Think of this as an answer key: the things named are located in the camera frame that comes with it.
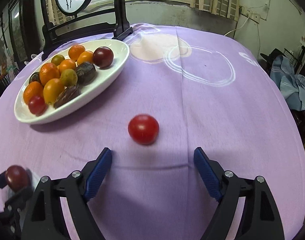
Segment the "white oval plate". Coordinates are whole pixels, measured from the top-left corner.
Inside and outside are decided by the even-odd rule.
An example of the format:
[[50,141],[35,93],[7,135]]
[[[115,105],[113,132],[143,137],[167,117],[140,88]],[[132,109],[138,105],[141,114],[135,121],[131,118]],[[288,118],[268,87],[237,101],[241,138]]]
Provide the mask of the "white oval plate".
[[99,39],[57,51],[27,76],[14,103],[24,124],[46,124],[83,107],[121,74],[130,54],[118,40]]

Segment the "greenish yellow tomato plate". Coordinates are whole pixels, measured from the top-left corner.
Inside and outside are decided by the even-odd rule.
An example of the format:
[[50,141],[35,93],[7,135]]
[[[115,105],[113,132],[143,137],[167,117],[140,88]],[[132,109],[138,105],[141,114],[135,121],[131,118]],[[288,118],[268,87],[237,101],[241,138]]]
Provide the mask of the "greenish yellow tomato plate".
[[57,54],[54,57],[52,57],[51,62],[55,65],[58,66],[60,65],[63,61],[65,60],[65,57],[61,54]]

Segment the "orange mandarin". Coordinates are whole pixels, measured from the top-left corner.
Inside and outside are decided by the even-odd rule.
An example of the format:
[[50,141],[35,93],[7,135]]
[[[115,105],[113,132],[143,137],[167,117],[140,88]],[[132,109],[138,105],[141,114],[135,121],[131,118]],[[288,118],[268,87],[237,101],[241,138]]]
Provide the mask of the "orange mandarin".
[[39,97],[43,98],[43,90],[44,90],[44,87],[42,86],[41,83],[39,83],[37,81],[33,81],[33,82],[29,83],[23,93],[24,103],[26,105],[28,105],[29,101],[34,96],[39,96]]

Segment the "black framed painted screen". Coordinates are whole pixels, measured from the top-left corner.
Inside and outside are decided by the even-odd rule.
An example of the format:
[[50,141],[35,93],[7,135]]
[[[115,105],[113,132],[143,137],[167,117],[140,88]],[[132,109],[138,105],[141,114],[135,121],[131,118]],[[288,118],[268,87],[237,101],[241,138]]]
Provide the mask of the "black framed painted screen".
[[[60,12],[65,16],[72,17],[72,19],[64,23],[55,25],[50,21],[48,17],[50,10],[46,9],[46,0],[40,0],[42,17],[44,20],[42,33],[45,39],[45,45],[41,57],[43,61],[45,61],[49,55],[61,45],[78,38],[112,33],[113,39],[123,41],[126,37],[133,33],[133,28],[130,26],[130,23],[127,19],[125,0],[114,0],[113,8],[90,12],[79,16],[79,13],[85,10],[90,2],[91,0],[83,0],[83,2],[78,5],[75,10],[69,11],[71,9],[73,0],[55,0],[56,6]],[[116,22],[114,24],[108,22],[98,22],[96,24],[71,30],[60,35],[56,34],[58,29],[63,28],[69,24],[109,13],[114,13],[115,15]]]

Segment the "small yellow fruit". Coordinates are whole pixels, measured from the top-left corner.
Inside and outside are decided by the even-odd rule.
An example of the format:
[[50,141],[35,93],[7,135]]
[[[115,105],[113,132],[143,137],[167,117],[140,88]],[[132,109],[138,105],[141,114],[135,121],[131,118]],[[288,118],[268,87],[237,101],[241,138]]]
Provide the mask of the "small yellow fruit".
[[74,70],[67,69],[61,73],[60,81],[65,87],[74,86],[77,84],[78,76]]

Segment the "brown dried date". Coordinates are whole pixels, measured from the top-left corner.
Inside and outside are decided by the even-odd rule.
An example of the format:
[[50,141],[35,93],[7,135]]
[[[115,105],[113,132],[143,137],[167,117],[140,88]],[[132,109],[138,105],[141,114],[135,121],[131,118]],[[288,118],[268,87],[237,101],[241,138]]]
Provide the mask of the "brown dried date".
[[73,85],[66,87],[63,92],[60,93],[60,95],[57,97],[53,107],[55,109],[61,107],[65,103],[68,103],[69,101],[73,100],[79,95],[79,85]]
[[34,72],[34,73],[30,76],[30,78],[29,78],[29,83],[33,83],[33,82],[41,83],[39,72]]

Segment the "large orange mandarin table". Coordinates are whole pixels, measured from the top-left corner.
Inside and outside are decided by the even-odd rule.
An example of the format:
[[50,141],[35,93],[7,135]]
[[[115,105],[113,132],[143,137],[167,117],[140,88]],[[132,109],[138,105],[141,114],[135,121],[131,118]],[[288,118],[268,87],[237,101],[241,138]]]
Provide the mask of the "large orange mandarin table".
[[58,78],[60,78],[60,72],[55,64],[49,62],[42,65],[39,70],[39,79],[43,86],[46,85],[46,83],[51,79]]

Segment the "dark red plum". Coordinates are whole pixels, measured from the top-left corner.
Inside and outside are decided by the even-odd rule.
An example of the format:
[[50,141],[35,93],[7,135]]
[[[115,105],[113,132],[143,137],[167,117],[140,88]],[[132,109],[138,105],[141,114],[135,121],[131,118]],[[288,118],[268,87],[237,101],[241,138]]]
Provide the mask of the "dark red plum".
[[31,180],[27,171],[19,165],[12,165],[7,168],[5,172],[5,179],[7,185],[14,192],[18,192],[21,189],[31,185]]

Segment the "dark dried date plate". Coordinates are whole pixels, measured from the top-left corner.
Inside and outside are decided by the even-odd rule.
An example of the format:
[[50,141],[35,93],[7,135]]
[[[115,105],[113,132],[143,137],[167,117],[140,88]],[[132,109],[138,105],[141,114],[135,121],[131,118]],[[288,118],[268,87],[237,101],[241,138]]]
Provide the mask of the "dark dried date plate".
[[94,79],[96,69],[93,63],[83,62],[76,68],[76,74],[78,77],[78,84],[87,85]]

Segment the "yellow orange fruit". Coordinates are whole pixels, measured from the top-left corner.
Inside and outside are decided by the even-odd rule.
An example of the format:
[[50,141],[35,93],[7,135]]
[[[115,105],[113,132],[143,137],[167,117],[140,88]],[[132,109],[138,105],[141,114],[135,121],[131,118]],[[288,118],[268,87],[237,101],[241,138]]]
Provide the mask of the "yellow orange fruit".
[[44,101],[48,105],[54,105],[58,96],[64,91],[65,86],[60,79],[51,79],[46,83],[43,90]]

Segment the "orange mandarin middle plate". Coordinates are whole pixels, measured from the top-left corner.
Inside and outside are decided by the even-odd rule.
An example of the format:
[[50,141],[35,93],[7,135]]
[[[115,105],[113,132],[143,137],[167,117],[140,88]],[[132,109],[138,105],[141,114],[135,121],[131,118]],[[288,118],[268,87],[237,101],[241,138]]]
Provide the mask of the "orange mandarin middle plate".
[[85,47],[81,44],[76,44],[73,45],[69,51],[68,51],[68,56],[71,60],[77,61],[78,57],[80,56],[81,53],[85,51]]

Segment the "red cherry tomato isolated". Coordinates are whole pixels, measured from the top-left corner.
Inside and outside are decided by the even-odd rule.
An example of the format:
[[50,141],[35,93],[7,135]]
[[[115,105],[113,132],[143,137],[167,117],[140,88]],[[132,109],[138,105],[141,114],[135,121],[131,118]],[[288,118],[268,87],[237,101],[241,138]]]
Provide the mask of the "red cherry tomato isolated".
[[158,137],[159,124],[151,115],[138,114],[130,120],[128,133],[134,142],[140,145],[151,145]]

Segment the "blue cloth pile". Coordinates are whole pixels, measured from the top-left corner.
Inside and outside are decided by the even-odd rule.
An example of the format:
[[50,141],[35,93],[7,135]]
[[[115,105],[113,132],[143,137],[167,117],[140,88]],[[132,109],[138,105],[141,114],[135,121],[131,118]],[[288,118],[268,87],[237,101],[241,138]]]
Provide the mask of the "blue cloth pile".
[[305,77],[295,74],[287,57],[279,55],[274,59],[270,78],[279,88],[289,109],[305,110]]

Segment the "red cherry tomato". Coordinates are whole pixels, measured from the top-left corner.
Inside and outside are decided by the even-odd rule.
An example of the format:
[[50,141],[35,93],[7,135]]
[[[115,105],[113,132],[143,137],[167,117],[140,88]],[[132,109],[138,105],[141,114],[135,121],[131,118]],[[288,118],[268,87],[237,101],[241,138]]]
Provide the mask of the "red cherry tomato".
[[28,103],[28,108],[32,114],[40,116],[46,111],[47,104],[42,96],[33,96]]

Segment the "dark wooden cabinet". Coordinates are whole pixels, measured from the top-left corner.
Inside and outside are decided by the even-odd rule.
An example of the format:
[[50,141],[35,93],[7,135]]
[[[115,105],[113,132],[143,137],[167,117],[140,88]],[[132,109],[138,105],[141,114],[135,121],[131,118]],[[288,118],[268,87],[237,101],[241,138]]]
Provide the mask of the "dark wooden cabinet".
[[34,0],[10,0],[8,27],[14,59],[22,66],[41,48]]

